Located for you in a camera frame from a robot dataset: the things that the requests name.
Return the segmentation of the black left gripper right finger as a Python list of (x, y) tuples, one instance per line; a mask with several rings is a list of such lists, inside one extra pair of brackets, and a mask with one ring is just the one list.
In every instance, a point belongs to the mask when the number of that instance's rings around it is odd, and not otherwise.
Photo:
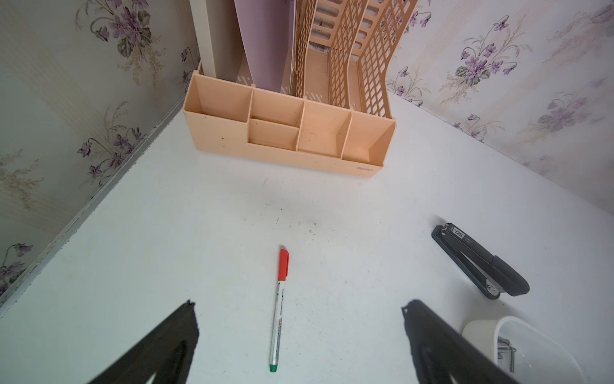
[(514, 383), (420, 300), (401, 308), (420, 383)]

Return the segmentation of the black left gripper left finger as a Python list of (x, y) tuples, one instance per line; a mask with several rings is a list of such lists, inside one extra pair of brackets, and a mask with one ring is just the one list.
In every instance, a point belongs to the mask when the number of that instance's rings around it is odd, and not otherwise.
[(185, 383), (198, 344), (195, 303), (180, 305), (92, 383)]

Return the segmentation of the white plastic storage box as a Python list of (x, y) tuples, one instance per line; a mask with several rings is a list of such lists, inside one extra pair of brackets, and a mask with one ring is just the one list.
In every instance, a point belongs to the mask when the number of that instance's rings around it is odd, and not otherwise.
[(474, 320), (462, 336), (491, 363), (519, 383), (585, 383), (566, 349), (519, 318)]

